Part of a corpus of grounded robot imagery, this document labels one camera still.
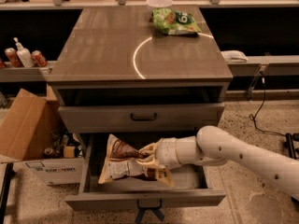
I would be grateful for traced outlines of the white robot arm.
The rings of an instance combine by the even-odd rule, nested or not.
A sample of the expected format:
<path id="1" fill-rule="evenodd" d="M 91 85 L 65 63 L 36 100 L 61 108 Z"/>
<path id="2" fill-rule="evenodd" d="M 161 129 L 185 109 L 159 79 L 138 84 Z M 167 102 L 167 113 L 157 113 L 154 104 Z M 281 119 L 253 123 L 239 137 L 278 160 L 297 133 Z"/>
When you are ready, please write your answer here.
<path id="1" fill-rule="evenodd" d="M 226 131 L 205 126 L 196 136 L 162 138 L 141 149 L 137 162 L 147 168 L 223 165 L 234 161 L 299 200 L 299 161 L 243 142 Z"/>

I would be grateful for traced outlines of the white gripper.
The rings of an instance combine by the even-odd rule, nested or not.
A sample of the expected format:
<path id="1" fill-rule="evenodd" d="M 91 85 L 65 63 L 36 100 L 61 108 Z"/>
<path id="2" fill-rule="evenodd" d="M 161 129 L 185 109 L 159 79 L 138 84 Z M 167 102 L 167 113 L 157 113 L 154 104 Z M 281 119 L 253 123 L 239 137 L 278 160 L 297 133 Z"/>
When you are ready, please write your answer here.
<path id="1" fill-rule="evenodd" d="M 137 159 L 136 162 L 144 167 L 166 167 L 174 169 L 178 167 L 176 138 L 162 138 L 155 143 L 142 147 L 140 152 L 149 155 L 145 159 Z"/>

